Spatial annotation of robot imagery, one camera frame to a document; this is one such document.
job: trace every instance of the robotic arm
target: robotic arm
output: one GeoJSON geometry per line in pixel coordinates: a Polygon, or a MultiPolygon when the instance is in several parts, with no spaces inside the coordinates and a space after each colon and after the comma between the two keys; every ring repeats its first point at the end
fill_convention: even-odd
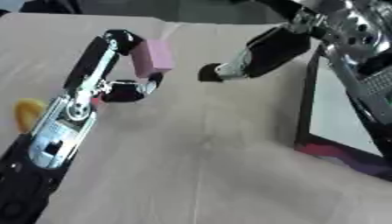
{"type": "Polygon", "coordinates": [[[124,30],[107,31],[91,42],[62,93],[52,99],[35,127],[20,135],[1,157],[0,224],[36,222],[96,122],[97,98],[136,102],[159,87],[164,70],[149,67],[151,48],[146,42],[124,30]],[[146,84],[106,80],[121,55],[131,55],[136,75],[147,78],[146,84]]]}
{"type": "Polygon", "coordinates": [[[345,0],[345,7],[322,15],[290,0],[258,2],[289,23],[252,39],[232,61],[204,66],[200,81],[256,78],[310,50],[321,40],[322,56],[346,87],[363,125],[392,163],[392,4],[345,0]]]}

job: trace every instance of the table surface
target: table surface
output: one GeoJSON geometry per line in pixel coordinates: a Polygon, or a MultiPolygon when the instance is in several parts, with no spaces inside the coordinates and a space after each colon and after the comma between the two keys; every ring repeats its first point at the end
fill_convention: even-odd
{"type": "MultiPolygon", "coordinates": [[[[166,39],[176,68],[136,104],[103,105],[38,224],[387,223],[392,185],[295,152],[306,61],[257,80],[197,82],[270,25],[9,14],[0,19],[0,140],[17,136],[19,98],[48,101],[107,29],[166,39]]],[[[122,59],[112,78],[128,78],[122,59]]]]}

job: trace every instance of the table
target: table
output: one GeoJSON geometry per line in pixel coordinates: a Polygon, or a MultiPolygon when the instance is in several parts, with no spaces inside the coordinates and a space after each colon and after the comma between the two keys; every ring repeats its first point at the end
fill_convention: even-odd
{"type": "MultiPolygon", "coordinates": [[[[291,147],[306,62],[257,80],[197,82],[271,25],[146,17],[7,14],[0,19],[0,141],[17,136],[19,98],[48,101],[107,29],[166,39],[176,68],[137,104],[104,105],[38,224],[387,223],[392,185],[291,147]]],[[[112,77],[130,77],[122,60],[112,77]]]]}

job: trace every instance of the yellow object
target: yellow object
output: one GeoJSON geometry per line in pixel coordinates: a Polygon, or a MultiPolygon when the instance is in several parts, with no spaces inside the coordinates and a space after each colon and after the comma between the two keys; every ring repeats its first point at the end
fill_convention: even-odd
{"type": "Polygon", "coordinates": [[[46,105],[35,99],[20,99],[14,108],[17,128],[21,133],[30,131],[46,105]]]}

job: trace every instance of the pink cube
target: pink cube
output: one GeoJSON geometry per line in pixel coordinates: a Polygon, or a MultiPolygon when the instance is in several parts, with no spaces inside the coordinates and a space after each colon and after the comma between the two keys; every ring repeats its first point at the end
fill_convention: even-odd
{"type": "Polygon", "coordinates": [[[136,76],[149,78],[151,74],[165,74],[174,68],[172,55],[166,42],[159,39],[147,39],[130,53],[136,76]]]}

